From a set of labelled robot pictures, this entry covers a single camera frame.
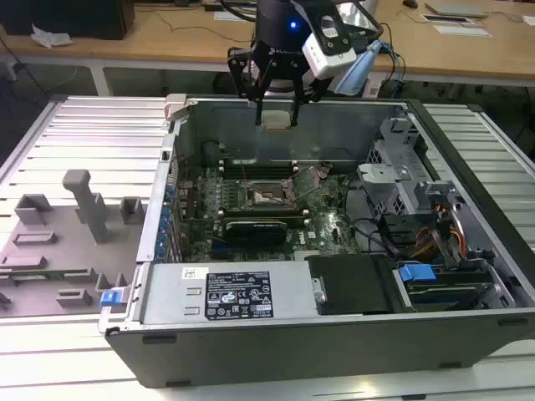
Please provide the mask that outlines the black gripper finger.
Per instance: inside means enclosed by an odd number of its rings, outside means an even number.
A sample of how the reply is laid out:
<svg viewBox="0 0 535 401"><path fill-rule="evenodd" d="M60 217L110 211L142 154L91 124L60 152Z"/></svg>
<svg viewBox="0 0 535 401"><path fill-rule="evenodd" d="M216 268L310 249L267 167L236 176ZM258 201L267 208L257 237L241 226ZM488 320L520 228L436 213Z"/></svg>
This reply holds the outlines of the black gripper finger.
<svg viewBox="0 0 535 401"><path fill-rule="evenodd" d="M227 65L238 97L256 104L255 125L261 124L263 99L273 81L274 62L268 47L232 47L227 51Z"/></svg>
<svg viewBox="0 0 535 401"><path fill-rule="evenodd" d="M312 83L305 88L303 83L303 71L299 65L293 65L290 68L293 81L294 96L292 102L292 113L290 119L291 126L298 125L298 115L303 104L309 102L318 102L327 93L331 78L314 79Z"/></svg>

